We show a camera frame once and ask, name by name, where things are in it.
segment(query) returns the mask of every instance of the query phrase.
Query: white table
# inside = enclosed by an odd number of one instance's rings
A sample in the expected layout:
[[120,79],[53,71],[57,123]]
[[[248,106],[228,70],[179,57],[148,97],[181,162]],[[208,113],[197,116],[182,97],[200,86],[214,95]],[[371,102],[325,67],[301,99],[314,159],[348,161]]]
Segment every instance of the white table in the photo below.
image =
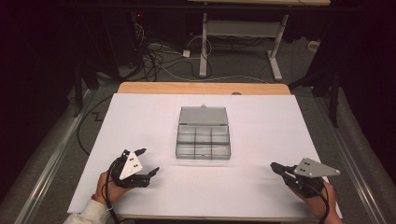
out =
[[[182,106],[227,108],[229,161],[176,159]],[[313,221],[305,204],[272,172],[270,163],[319,161],[292,95],[115,94],[69,213],[79,213],[97,178],[124,149],[139,157],[146,174],[160,166],[146,189],[133,189],[114,204],[123,217],[265,221]]]
[[[224,3],[224,4],[261,4],[261,5],[302,5],[306,7],[328,6],[330,0],[190,0],[192,2]],[[285,31],[289,15],[283,15],[280,22],[258,22],[258,21],[210,21],[207,13],[204,13],[202,31],[202,50],[200,61],[200,77],[206,77],[207,47],[206,39],[208,35],[234,35],[234,36],[256,36],[274,37],[275,44],[272,50],[267,50],[268,60],[276,81],[282,80],[279,66],[276,62],[276,54]]]

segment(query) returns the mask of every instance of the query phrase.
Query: black cable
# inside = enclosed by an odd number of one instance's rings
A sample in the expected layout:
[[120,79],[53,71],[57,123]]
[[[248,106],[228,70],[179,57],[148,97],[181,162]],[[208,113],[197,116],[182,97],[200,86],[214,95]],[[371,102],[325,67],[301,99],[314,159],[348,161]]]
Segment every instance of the black cable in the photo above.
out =
[[90,111],[87,112],[87,114],[84,115],[84,117],[82,118],[81,122],[79,123],[78,127],[77,127],[77,140],[78,140],[78,144],[81,147],[82,151],[87,154],[87,156],[90,156],[90,153],[87,151],[87,149],[82,145],[81,143],[81,139],[79,137],[79,130],[81,128],[82,123],[84,122],[84,120],[91,114],[91,112],[97,107],[99,106],[101,103],[103,103],[104,101],[111,99],[111,97],[113,97],[113,95],[109,95],[107,96],[105,99],[101,100],[98,104],[96,104]]
[[120,224],[119,218],[117,217],[116,212],[114,211],[113,206],[111,205],[111,201],[109,200],[109,197],[108,197],[108,183],[110,182],[110,180],[109,180],[110,174],[111,174],[111,171],[113,170],[113,167],[117,164],[117,162],[119,162],[119,159],[114,160],[107,170],[106,182],[105,182],[105,195],[103,195],[103,190],[102,190],[102,197],[106,201],[107,210],[110,213],[111,217],[113,217],[114,223]]
[[329,199],[329,193],[328,193],[328,191],[326,189],[326,186],[323,185],[323,188],[325,188],[325,190],[326,190],[327,199],[319,191],[317,191],[314,187],[312,187],[310,185],[307,185],[307,184],[305,184],[305,186],[307,186],[310,189],[312,189],[321,198],[321,200],[323,200],[324,205],[326,206],[326,212],[324,213],[323,218],[319,222],[319,224],[323,224],[324,221],[326,220],[326,217],[329,215],[329,212],[330,212],[330,206],[329,206],[329,200],[328,200]]

